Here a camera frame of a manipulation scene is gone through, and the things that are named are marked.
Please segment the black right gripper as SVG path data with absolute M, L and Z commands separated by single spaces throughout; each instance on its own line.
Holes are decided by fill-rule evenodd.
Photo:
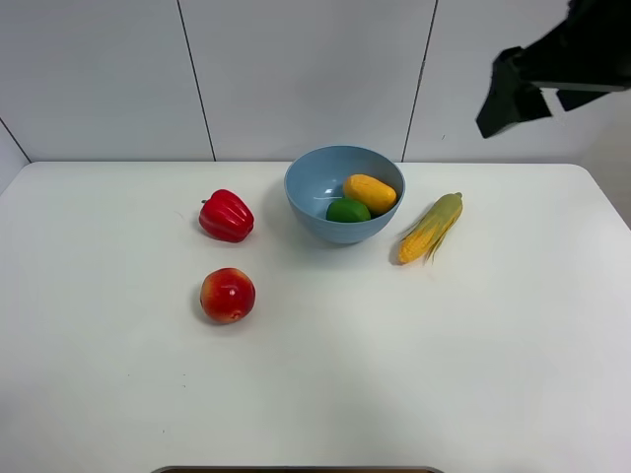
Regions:
M 503 50 L 476 124 L 484 139 L 552 113 L 540 89 L 557 89 L 565 111 L 630 88 L 630 2 L 571 1 L 566 18 L 526 47 Z

